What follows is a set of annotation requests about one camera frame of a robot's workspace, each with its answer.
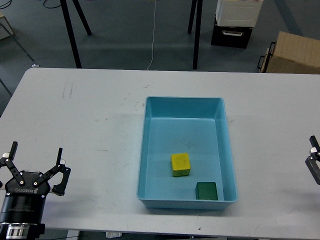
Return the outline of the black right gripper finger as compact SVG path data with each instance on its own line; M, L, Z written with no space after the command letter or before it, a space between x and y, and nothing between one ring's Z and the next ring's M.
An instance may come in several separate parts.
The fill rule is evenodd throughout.
M309 151L309 156L305 160L305 164L309 169L315 182L320 184L320 167L317 163L320 162L320 145L314 135L309 138L311 149Z

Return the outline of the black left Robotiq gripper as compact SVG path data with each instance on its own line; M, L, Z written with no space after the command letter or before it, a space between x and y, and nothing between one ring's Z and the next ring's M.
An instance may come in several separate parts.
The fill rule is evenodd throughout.
M10 152L0 159L0 167L6 166L13 178L5 184L6 195L0 211L0 222L3 224L40 224L42 222L45 201L50 192L48 181L62 173L61 182L54 185L51 192L63 196L68 184L71 168L61 163L63 148L58 149L56 164L45 173L18 171L13 163L18 142L12 143Z

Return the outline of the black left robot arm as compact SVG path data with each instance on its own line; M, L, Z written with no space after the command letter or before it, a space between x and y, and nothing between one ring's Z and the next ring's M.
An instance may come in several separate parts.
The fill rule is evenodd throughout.
M45 233L42 223L47 195L63 196L71 169L61 163L60 147L55 165L45 173L19 171L14 165L18 143L14 141L10 152L0 158L0 166L6 167L12 178L0 186L5 196L0 210L0 238L2 240L36 240Z

